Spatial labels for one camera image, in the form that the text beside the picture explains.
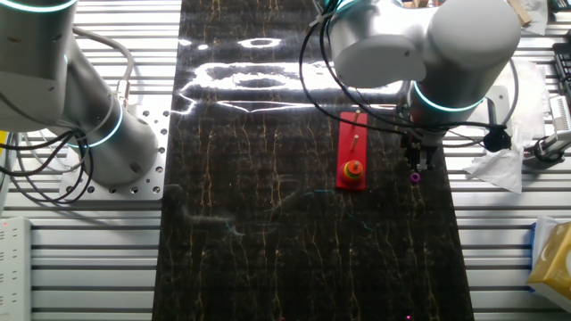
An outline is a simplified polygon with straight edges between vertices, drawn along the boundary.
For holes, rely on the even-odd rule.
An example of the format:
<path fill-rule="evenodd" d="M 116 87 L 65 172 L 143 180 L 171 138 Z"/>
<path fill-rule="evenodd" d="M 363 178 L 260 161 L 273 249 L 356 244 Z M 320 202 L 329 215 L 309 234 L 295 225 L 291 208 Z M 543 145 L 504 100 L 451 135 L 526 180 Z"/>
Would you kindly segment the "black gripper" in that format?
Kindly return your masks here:
<path fill-rule="evenodd" d="M 433 158 L 434 153 L 440 147 L 439 144 L 429 144 L 421 138 L 414 136 L 412 133 L 406 133 L 400 139 L 400 147 L 403 149 L 404 154 L 408 155 L 409 167 L 413 172 L 419 172 L 421 157 L 419 153 L 426 151 L 424 155 L 425 169 L 432 170 L 434 168 Z"/>

